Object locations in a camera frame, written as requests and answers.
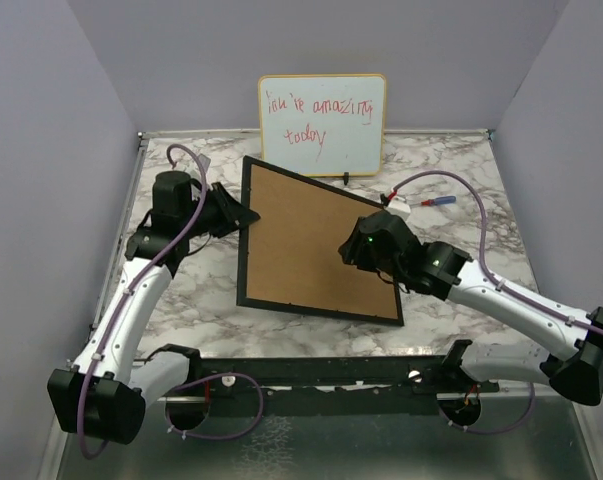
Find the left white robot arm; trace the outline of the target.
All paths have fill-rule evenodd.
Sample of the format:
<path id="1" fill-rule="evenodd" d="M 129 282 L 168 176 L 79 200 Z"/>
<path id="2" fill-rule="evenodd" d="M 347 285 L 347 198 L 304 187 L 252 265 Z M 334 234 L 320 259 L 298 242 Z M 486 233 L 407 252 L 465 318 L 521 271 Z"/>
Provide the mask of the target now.
<path id="1" fill-rule="evenodd" d="M 259 218 L 218 182 L 206 184 L 182 171 L 156 176 L 152 207 L 128 240 L 121 279 L 103 318 L 71 366 L 49 377 L 47 390 L 62 431 L 128 444 L 146 409 L 164 394 L 210 391 L 198 350 L 168 344 L 136 367 L 137 347 L 189 256 L 191 239 L 222 238 Z"/>

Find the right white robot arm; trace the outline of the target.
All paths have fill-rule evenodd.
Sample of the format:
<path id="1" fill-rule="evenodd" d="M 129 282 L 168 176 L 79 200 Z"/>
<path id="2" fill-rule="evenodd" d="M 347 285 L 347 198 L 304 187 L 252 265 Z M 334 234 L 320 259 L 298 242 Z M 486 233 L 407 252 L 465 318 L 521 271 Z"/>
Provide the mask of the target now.
<path id="1" fill-rule="evenodd" d="M 422 243 L 406 221 L 386 210 L 357 220 L 339 247 L 342 261 L 385 273 L 407 290 L 474 309 L 528 338 L 525 345 L 454 348 L 440 367 L 442 383 L 462 391 L 488 380 L 550 386 L 564 398 L 597 406 L 603 397 L 603 307 L 560 306 L 492 276 L 448 243 Z"/>

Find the black picture frame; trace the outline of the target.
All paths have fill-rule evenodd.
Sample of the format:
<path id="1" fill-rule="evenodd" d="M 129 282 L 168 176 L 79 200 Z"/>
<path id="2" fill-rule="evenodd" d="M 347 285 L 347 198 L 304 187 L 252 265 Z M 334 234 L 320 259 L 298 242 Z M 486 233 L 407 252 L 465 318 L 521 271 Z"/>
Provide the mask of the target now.
<path id="1" fill-rule="evenodd" d="M 260 218 L 239 235 L 237 305 L 403 325 L 398 286 L 345 265 L 338 253 L 380 202 L 250 156 L 242 161 L 241 202 Z"/>

